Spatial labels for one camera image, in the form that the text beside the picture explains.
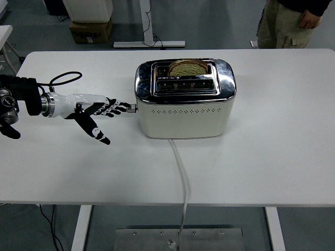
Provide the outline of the person's hand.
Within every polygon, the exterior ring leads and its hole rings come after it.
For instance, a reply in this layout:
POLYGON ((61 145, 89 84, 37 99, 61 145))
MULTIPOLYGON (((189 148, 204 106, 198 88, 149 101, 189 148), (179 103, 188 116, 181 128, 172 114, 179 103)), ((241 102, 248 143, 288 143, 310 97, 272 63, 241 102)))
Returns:
POLYGON ((312 14, 309 10, 305 10, 301 15, 299 27, 301 29, 315 29, 319 26, 321 17, 312 14))

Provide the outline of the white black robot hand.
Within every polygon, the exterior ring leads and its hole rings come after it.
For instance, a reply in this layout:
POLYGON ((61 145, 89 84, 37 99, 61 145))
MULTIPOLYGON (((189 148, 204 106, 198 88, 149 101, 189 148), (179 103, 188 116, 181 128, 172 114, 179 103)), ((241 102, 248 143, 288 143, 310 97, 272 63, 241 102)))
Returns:
POLYGON ((131 109, 131 104, 103 95, 70 94, 63 96, 49 93, 49 110, 46 116, 73 119, 90 137, 109 145, 110 139, 104 135, 91 116, 112 118, 131 109))

